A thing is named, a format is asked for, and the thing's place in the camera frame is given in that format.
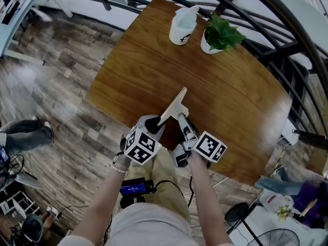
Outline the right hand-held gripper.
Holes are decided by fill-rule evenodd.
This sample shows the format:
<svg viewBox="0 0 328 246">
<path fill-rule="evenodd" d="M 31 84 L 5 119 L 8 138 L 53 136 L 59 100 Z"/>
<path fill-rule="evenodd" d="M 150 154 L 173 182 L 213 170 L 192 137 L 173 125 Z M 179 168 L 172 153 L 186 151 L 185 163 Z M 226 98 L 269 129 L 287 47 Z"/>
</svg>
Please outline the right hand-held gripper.
<svg viewBox="0 0 328 246">
<path fill-rule="evenodd" d="M 178 168 L 186 167 L 188 164 L 187 158 L 192 151 L 195 151 L 209 162 L 218 163 L 221 156 L 227 150 L 227 146 L 206 131 L 204 131 L 199 137 L 191 137 L 191 128 L 197 135 L 199 135 L 199 131 L 192 121 L 183 113 L 178 114 L 178 123 L 184 138 L 190 140 L 185 140 L 184 142 L 178 144 L 172 151 L 172 157 L 175 165 Z"/>
</svg>

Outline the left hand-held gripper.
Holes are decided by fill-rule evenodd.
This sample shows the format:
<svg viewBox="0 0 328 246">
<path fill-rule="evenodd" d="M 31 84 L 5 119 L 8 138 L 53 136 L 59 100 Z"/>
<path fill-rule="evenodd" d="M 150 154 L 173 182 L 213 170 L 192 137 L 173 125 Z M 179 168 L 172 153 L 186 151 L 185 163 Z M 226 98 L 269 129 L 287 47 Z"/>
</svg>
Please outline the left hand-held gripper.
<svg viewBox="0 0 328 246">
<path fill-rule="evenodd" d="M 134 127 L 126 136 L 124 155 L 141 166 L 153 158 L 162 147 L 159 142 L 166 128 L 166 124 L 158 126 L 159 122 L 158 115 L 142 116 L 138 125 L 148 128 L 149 135 L 139 127 Z"/>
</svg>

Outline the person's right forearm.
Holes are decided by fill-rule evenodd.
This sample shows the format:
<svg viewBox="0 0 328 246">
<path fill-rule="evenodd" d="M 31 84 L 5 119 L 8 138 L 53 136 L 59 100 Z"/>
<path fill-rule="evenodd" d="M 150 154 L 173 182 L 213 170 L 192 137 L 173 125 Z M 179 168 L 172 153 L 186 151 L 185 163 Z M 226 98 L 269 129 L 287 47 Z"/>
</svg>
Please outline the person's right forearm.
<svg viewBox="0 0 328 246">
<path fill-rule="evenodd" d="M 206 246 L 232 244 L 205 160 L 195 151 L 187 159 L 191 169 L 200 227 Z"/>
</svg>

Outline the person's left forearm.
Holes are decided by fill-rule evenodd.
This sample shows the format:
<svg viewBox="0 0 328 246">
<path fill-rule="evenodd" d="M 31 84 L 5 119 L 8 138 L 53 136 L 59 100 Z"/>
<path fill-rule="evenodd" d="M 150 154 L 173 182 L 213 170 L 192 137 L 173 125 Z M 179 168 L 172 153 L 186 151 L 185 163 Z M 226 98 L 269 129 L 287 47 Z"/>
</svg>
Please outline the person's left forearm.
<svg viewBox="0 0 328 246">
<path fill-rule="evenodd" d="M 127 170 L 114 166 L 94 194 L 86 213 L 71 233 L 83 237 L 94 245 L 99 245 L 113 213 L 122 181 Z"/>
</svg>

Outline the person's left hand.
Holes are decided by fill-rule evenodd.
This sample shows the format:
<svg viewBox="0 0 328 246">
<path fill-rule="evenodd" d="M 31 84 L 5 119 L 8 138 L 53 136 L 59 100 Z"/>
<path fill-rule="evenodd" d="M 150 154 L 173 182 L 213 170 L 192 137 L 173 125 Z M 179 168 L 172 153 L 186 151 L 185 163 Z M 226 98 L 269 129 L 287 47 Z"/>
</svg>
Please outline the person's left hand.
<svg viewBox="0 0 328 246">
<path fill-rule="evenodd" d="M 126 155 L 124 154 L 123 151 L 118 152 L 114 158 L 113 158 L 113 162 L 112 165 L 120 170 L 124 170 L 126 171 L 131 164 L 131 159 L 126 157 Z"/>
</svg>

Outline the black device with blue screen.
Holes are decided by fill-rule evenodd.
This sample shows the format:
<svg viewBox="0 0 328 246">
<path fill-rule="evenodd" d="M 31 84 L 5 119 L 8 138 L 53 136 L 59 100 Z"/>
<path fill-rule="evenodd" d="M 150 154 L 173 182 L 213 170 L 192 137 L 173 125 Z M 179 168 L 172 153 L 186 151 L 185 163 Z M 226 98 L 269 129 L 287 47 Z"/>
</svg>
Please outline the black device with blue screen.
<svg viewBox="0 0 328 246">
<path fill-rule="evenodd" d="M 156 192 L 152 180 L 146 180 L 144 177 L 124 180 L 120 188 L 122 198 L 120 206 L 125 209 L 134 203 L 144 203 L 145 195 Z"/>
</svg>

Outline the white bottle with penguin print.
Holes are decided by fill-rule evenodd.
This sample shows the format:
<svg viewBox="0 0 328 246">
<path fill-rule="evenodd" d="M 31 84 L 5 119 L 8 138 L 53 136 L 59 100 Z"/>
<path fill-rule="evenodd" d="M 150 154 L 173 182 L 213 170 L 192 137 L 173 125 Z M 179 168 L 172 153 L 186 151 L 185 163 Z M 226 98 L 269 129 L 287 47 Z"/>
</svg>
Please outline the white bottle with penguin print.
<svg viewBox="0 0 328 246">
<path fill-rule="evenodd" d="M 186 44 L 197 25 L 198 6 L 180 8 L 172 19 L 169 39 L 172 43 L 182 46 Z"/>
</svg>

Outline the black standing fan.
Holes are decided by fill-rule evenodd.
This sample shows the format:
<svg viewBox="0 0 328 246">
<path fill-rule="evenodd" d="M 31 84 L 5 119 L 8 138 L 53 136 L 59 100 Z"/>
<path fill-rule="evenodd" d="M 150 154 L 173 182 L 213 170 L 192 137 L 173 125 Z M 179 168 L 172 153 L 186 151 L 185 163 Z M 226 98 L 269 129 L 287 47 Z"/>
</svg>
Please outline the black standing fan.
<svg viewBox="0 0 328 246">
<path fill-rule="evenodd" d="M 300 246 L 300 240 L 296 233 L 288 229 L 274 229 L 257 236 L 245 221 L 248 214 L 249 205 L 246 202 L 242 202 L 230 208 L 224 217 L 226 223 L 233 230 L 237 230 L 241 234 L 237 228 L 237 224 L 241 222 L 251 234 L 253 237 L 252 241 L 249 241 L 241 234 L 248 243 L 246 246 Z"/>
</svg>

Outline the green plant in white pot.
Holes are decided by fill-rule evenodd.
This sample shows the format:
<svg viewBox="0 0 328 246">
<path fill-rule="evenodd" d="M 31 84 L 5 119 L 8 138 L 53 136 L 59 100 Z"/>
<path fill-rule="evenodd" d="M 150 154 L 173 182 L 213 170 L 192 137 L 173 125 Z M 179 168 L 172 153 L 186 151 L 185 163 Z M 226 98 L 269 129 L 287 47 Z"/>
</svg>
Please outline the green plant in white pot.
<svg viewBox="0 0 328 246">
<path fill-rule="evenodd" d="M 236 27 L 230 26 L 228 19 L 223 19 L 213 14 L 209 26 L 204 30 L 200 46 L 203 52 L 215 54 L 226 51 L 228 48 L 236 48 L 246 36 L 242 35 Z"/>
</svg>

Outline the person's grey shirt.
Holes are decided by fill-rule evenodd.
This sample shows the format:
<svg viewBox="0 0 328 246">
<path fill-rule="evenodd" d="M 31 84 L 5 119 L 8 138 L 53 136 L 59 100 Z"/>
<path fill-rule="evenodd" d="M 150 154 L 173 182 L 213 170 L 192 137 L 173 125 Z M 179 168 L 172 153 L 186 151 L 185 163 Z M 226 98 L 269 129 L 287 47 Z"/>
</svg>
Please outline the person's grey shirt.
<svg viewBox="0 0 328 246">
<path fill-rule="evenodd" d="M 68 235 L 57 246 L 199 246 L 190 226 L 176 213 L 153 203 L 136 203 L 119 212 L 112 221 L 104 245 Z"/>
</svg>

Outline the black cubby shelf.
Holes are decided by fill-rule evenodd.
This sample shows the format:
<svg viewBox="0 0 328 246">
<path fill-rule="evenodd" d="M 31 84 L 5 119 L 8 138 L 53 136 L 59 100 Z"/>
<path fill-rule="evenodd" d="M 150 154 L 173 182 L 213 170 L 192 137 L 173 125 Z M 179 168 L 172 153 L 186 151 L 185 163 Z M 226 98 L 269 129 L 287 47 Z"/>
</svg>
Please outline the black cubby shelf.
<svg viewBox="0 0 328 246">
<path fill-rule="evenodd" d="M 284 89 L 288 92 L 291 93 L 293 98 L 292 101 L 295 101 L 296 103 L 299 104 L 299 111 L 305 111 L 305 115 L 307 115 L 307 110 L 304 109 L 304 104 L 302 103 L 302 100 L 300 99 L 299 95 L 295 91 L 295 89 L 292 87 L 291 83 L 288 81 L 288 79 L 285 77 L 285 75 L 272 63 L 269 63 L 269 68 L 278 75 L 278 78 L 282 82 L 282 86 Z M 291 107 L 292 112 L 295 114 L 297 117 L 299 123 L 302 125 L 304 130 L 306 132 L 309 132 L 308 127 L 305 125 L 305 121 L 301 118 L 301 113 L 299 113 L 294 106 Z"/>
</svg>

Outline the white plastic bag red print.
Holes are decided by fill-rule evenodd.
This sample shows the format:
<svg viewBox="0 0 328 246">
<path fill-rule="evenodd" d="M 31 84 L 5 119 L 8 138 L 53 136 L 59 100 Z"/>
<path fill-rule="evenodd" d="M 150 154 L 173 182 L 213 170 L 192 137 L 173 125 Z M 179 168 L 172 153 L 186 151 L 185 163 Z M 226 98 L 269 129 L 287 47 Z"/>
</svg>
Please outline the white plastic bag red print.
<svg viewBox="0 0 328 246">
<path fill-rule="evenodd" d="M 277 213 L 281 207 L 292 209 L 294 204 L 290 196 L 283 196 L 268 190 L 262 191 L 259 202 L 272 213 Z"/>
</svg>

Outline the white power strip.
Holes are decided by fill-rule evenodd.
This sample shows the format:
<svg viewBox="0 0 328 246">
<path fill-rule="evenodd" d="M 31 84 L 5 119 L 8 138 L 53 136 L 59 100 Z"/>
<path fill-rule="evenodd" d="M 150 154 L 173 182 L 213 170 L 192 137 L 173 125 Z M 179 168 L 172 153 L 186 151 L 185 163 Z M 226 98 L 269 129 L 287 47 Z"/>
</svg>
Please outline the white power strip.
<svg viewBox="0 0 328 246">
<path fill-rule="evenodd" d="M 46 212 L 48 213 L 48 215 L 53 214 L 56 219 L 60 218 L 60 216 L 61 216 L 61 213 L 55 207 L 48 206 L 46 209 Z"/>
</svg>

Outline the black round stool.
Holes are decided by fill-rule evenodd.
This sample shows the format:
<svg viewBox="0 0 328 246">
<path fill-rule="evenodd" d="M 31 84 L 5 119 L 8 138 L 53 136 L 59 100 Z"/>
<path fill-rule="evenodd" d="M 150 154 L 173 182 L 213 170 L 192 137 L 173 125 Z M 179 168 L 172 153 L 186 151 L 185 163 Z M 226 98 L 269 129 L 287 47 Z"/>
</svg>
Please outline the black round stool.
<svg viewBox="0 0 328 246">
<path fill-rule="evenodd" d="M 29 214 L 21 228 L 23 238 L 28 242 L 38 243 L 43 235 L 43 221 L 35 214 Z"/>
</svg>

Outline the black flat device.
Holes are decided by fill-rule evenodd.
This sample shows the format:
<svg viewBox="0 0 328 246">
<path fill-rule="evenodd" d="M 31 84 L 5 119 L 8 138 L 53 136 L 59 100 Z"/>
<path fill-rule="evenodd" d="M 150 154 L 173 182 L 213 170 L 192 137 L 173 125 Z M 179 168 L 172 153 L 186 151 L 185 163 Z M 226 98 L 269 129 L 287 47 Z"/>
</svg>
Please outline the black flat device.
<svg viewBox="0 0 328 246">
<path fill-rule="evenodd" d="M 2 24 L 8 25 L 10 23 L 12 17 L 18 11 L 19 6 L 20 6 L 20 2 L 19 1 L 14 1 L 14 2 L 12 2 L 9 5 L 9 8 L 5 12 L 5 16 L 4 16 L 3 20 L 2 20 Z"/>
</svg>

